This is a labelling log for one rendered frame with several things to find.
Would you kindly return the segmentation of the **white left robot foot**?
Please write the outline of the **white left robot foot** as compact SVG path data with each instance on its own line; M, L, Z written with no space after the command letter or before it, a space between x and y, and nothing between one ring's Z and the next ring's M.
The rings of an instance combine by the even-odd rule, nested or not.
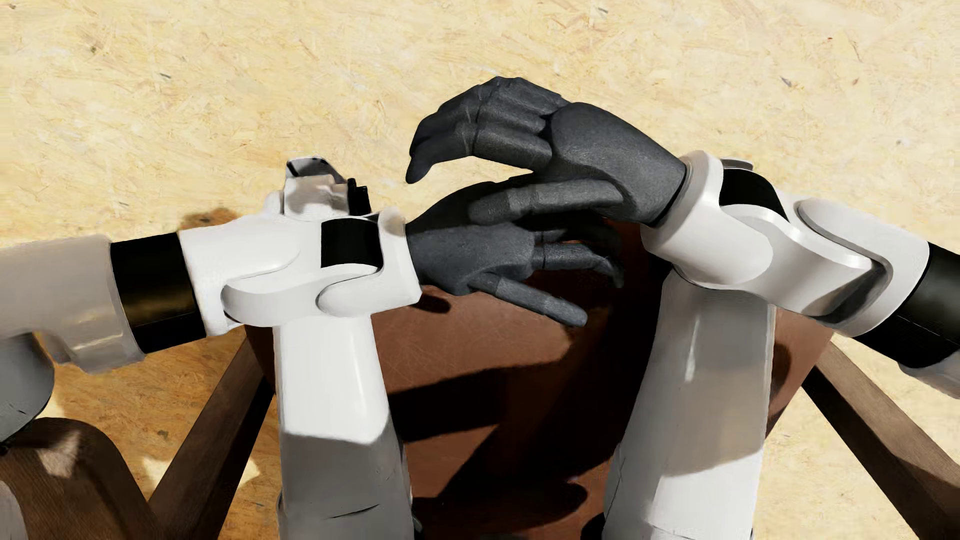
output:
M342 176L320 156L295 157L286 163L282 215L322 222L372 214L368 189Z

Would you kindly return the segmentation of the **white left robot leg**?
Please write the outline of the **white left robot leg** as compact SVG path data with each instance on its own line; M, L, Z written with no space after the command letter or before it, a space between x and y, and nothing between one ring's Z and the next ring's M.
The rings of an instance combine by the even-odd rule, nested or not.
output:
M415 540L370 316L275 326L280 540Z

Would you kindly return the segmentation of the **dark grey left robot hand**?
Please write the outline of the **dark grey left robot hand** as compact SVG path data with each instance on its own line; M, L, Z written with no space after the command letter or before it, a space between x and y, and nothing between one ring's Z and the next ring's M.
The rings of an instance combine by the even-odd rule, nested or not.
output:
M485 181L434 203L406 226L419 282L454 296L484 292L570 327L588 314L524 283L536 271L588 270L623 285L618 233L594 213L623 201L599 179Z

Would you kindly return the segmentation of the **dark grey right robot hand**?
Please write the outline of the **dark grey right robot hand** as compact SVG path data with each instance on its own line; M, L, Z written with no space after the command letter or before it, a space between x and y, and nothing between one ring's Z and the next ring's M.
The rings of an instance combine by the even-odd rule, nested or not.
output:
M422 119L405 180L466 157L530 171L468 204L469 219L481 225L591 211L655 226L687 175L677 156L625 120L522 78L494 77Z

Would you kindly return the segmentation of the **white robot leg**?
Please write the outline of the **white robot leg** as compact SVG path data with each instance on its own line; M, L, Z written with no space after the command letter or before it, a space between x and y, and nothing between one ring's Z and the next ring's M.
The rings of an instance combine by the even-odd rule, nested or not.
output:
M671 271L606 479L603 540L752 540L776 309Z
M275 326L280 540L415 540L370 316Z

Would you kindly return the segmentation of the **white right robot leg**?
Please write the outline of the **white right robot leg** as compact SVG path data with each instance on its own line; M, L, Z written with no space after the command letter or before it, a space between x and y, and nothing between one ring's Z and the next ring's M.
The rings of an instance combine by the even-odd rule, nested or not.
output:
M606 479L603 540L752 540L776 309L671 271Z

